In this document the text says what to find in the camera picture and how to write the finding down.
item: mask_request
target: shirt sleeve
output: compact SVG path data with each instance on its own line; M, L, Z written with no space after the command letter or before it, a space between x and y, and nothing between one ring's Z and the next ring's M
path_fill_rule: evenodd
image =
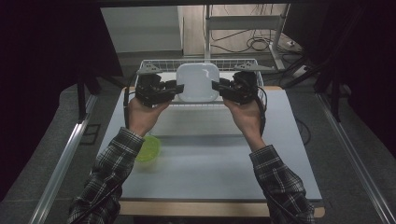
M250 159L274 223L296 223L277 203L301 223L315 223L314 206L305 198L303 181L283 163L272 145L252 152Z
M84 190L73 200L70 206L67 223L71 223L84 214L117 184L122 183L128 177L143 142L142 137L125 128L120 128L117 136L96 158ZM81 223L112 223L120 211L119 198L121 193L121 188L115 190Z

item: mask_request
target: person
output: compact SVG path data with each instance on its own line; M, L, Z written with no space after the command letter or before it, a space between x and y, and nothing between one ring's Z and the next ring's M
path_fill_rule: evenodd
M272 221L315 223L314 207L305 198L302 180L283 163L275 148L267 146L262 140L260 110L256 102L239 105L226 99L223 101L251 149L249 156L257 181L266 198L272 199L267 200ZM112 223L115 220L120 211L121 196L121 187L115 187L131 173L134 159L144 142L143 136L155 125L169 104L170 102L148 108L136 98L130 101L129 130L121 127L109 146L97 157L84 190L70 205L68 223L73 223L83 214L87 216L79 223ZM107 194L108 197L96 209L87 212Z

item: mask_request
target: aluminum rail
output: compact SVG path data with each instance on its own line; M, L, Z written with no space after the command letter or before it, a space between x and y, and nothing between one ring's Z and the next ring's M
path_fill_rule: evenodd
M370 200L372 201L376 212L378 213L379 217L381 218L383 223L388 224L395 224L396 219L392 212L389 209L388 203L385 200L384 196L382 195L380 189L370 176L367 168L365 167L361 157L359 156L356 148L353 146L352 142L347 136L346 131L344 130L342 124L338 122L332 112L330 111L330 104L326 98L326 96L321 93L317 94L319 101L323 107L323 110L329 120L330 124L332 125L335 134L339 138L346 155L352 164L356 174L358 175L359 180L361 181L364 189L366 190Z
M64 147L64 152L62 153L61 158L59 159L58 164L56 165L52 176L49 179L49 183L41 195L40 201L38 202L29 223L44 223L46 220L53 201L55 200L56 194L58 193L58 190L64 181L64 176L76 152L78 143L81 140L84 130L90 120L91 112L96 100L97 97L93 95L91 95L88 99L86 104L87 116L80 124L76 124L72 134L70 135L70 138Z

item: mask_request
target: table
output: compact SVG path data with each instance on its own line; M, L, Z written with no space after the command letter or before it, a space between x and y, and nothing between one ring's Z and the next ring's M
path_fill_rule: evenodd
M232 73L229 72L220 73L221 77L231 75ZM275 145L282 160L304 181L306 196L316 206L315 216L322 217L324 216L322 198L287 95L280 88L265 89L268 95L268 111L264 138L269 144ZM122 101L123 92L120 94L99 152L106 148L120 126L123 126ZM135 164L131 175L123 184L120 214L268 217L266 200L257 184L248 158L248 144L234 125L231 114L224 113L219 127L217 129L215 127L216 130L207 135L206 130L200 132L200 128L196 128L197 125L205 126L202 124L205 121L197 118L199 113L193 111L195 118L199 120L197 123L189 123L194 127L191 130L196 130L194 134L183 131L189 126L180 124L186 121L181 116L178 116L179 123L173 126L172 122L166 122L176 115L172 106L177 108L179 105L171 105L166 109L151 131L162 141L162 153L156 163L151 164L150 167L138 162ZM216 110L221 110L221 106L224 105L214 106ZM176 127L181 130L169 133ZM221 130L225 129L227 133L223 134Z

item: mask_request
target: gray floor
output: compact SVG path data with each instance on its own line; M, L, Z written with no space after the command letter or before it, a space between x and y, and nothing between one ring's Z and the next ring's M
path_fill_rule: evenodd
M131 55L123 55L120 59L125 76L129 76L137 68L140 59L131 60ZM145 59L155 58L153 55L141 56ZM176 55L164 54L175 58ZM268 55L254 56L260 64L271 65ZM279 76L264 77L267 79ZM74 196L82 189L106 126L111 118L114 105L119 97L120 89L100 80L103 87L98 96L90 125L98 124L100 129L97 140L92 145L80 145L68 169L64 182L57 193L53 206L49 211L46 223L65 223L67 209ZM347 155L342 148L332 126L326 118L319 100L313 92L315 78L311 77L287 90L293 113L303 121L311 132L311 139L305 146L311 162L318 187L325 204L326 215L318 219L318 223L382 223L379 215L358 179ZM277 84L278 80L269 80L267 85ZM347 98L340 101L340 117L348 136L358 150L361 159L372 175L375 183L392 211L396 209L396 162L383 144L355 115L347 104ZM36 204L41 197L50 175L57 164L77 121L77 89L65 90L60 98L60 107L18 180L0 203L0 223L27 223L31 218ZM302 138L307 140L308 132L302 127ZM81 142L89 143L92 137L84 136ZM262 218L136 218L120 216L116 223L267 223Z

